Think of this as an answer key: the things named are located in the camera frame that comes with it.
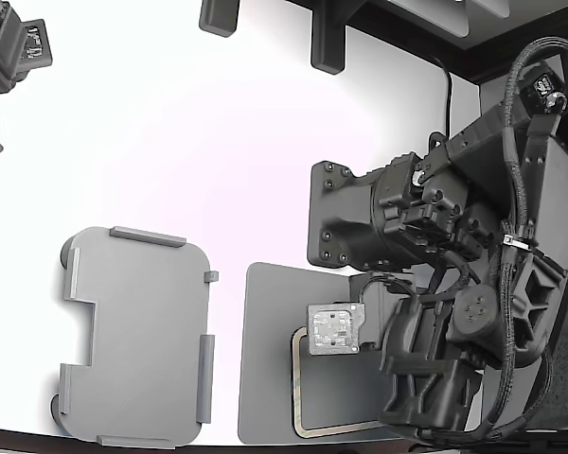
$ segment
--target gray rectangular panel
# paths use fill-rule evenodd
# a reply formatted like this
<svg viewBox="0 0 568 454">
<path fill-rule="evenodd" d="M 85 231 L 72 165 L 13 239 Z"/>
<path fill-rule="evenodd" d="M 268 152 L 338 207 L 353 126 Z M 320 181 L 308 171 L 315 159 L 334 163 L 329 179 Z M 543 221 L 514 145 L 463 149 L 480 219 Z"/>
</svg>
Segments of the gray rectangular panel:
<svg viewBox="0 0 568 454">
<path fill-rule="evenodd" d="M 387 428 L 313 439 L 293 429 L 292 339 L 307 306 L 349 300 L 348 278 L 256 263 L 248 270 L 239 436 L 247 445 L 306 445 L 398 438 Z M 374 421 L 382 409 L 381 354 L 310 357 L 301 341 L 305 428 Z"/>
</svg>

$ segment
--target bolt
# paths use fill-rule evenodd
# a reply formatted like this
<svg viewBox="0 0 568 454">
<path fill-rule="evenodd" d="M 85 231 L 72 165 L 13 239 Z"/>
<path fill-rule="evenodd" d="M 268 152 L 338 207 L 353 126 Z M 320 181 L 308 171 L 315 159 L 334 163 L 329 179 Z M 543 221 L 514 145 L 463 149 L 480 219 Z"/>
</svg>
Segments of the bolt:
<svg viewBox="0 0 568 454">
<path fill-rule="evenodd" d="M 444 193 L 442 191 L 437 191 L 435 195 L 432 197 L 432 202 L 436 203 L 444 199 Z"/>
</svg>

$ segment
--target mounting bracket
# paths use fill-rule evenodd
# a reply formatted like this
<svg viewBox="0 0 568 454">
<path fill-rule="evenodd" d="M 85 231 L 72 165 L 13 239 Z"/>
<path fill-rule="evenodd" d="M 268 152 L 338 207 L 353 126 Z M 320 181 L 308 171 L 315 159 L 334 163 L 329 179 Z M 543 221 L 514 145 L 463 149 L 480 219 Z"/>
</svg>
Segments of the mounting bracket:
<svg viewBox="0 0 568 454">
<path fill-rule="evenodd" d="M 238 28 L 240 0 L 203 0 L 200 28 L 228 38 Z"/>
<path fill-rule="evenodd" d="M 366 0 L 318 0 L 313 8 L 311 66 L 330 74 L 345 69 L 346 25 Z"/>
</svg>

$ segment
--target white table surface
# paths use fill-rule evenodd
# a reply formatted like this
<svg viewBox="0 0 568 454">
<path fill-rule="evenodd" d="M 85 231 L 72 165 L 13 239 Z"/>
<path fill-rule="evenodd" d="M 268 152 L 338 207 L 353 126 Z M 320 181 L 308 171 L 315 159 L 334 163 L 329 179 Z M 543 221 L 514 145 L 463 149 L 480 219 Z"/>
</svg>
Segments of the white table surface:
<svg viewBox="0 0 568 454">
<path fill-rule="evenodd" d="M 12 5 L 46 19 L 55 62 L 0 96 L 0 429 L 61 434 L 49 402 L 60 364 L 87 361 L 90 312 L 62 301 L 59 253 L 119 225 L 184 236 L 221 272 L 213 423 L 194 444 L 238 445 L 248 266 L 309 268 L 311 166 L 424 153 L 444 76 L 356 30 L 345 72 L 316 71 L 311 14 L 283 0 L 242 0 L 227 40 L 200 31 L 200 0 Z M 478 114 L 455 78 L 453 132 Z"/>
</svg>

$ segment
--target metal plate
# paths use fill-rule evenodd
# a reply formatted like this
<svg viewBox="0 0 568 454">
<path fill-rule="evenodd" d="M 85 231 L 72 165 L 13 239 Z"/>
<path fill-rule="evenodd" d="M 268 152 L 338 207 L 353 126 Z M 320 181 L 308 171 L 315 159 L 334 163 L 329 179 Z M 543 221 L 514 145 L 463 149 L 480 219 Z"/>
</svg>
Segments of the metal plate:
<svg viewBox="0 0 568 454">
<path fill-rule="evenodd" d="M 360 352 L 359 330 L 364 305 L 339 303 L 308 307 L 310 355 L 355 355 Z"/>
</svg>

